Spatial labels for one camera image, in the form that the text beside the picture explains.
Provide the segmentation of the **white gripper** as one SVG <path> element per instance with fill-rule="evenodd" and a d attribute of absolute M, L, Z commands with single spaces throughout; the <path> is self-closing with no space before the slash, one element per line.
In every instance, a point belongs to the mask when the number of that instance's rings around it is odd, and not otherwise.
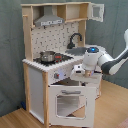
<path fill-rule="evenodd" d="M 94 71 L 87 71 L 82 68 L 82 65 L 75 65 L 71 71 L 70 79 L 82 83 L 99 84 L 101 82 L 102 74 Z"/>

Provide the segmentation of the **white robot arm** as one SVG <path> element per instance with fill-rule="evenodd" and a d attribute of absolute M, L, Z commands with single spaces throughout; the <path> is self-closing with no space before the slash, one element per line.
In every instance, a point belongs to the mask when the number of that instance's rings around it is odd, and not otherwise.
<path fill-rule="evenodd" d="M 106 50 L 97 45 L 88 45 L 83 62 L 75 65 L 70 79 L 82 83 L 99 84 L 102 74 L 114 75 L 128 60 L 128 29 L 124 33 L 126 48 L 116 58 L 112 58 Z"/>

